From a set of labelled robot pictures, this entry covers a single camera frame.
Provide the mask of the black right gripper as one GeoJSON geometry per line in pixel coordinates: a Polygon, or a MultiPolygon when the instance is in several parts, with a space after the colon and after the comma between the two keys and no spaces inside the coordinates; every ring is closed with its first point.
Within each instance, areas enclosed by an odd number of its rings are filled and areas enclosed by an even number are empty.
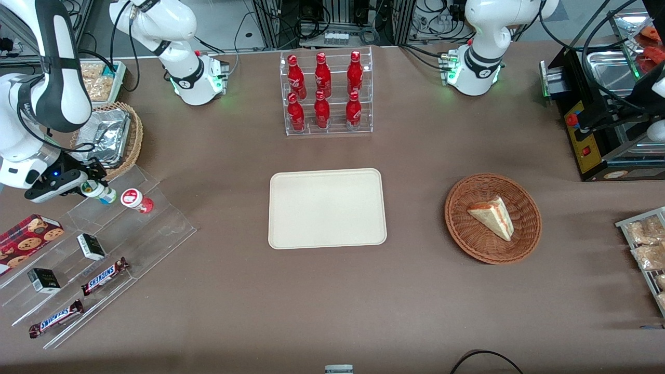
{"type": "Polygon", "coordinates": [[[91,158],[88,159],[88,161],[79,161],[78,159],[75,159],[74,165],[87,175],[88,184],[97,184],[98,181],[95,178],[101,181],[104,181],[107,178],[107,171],[97,158],[91,158]]]}

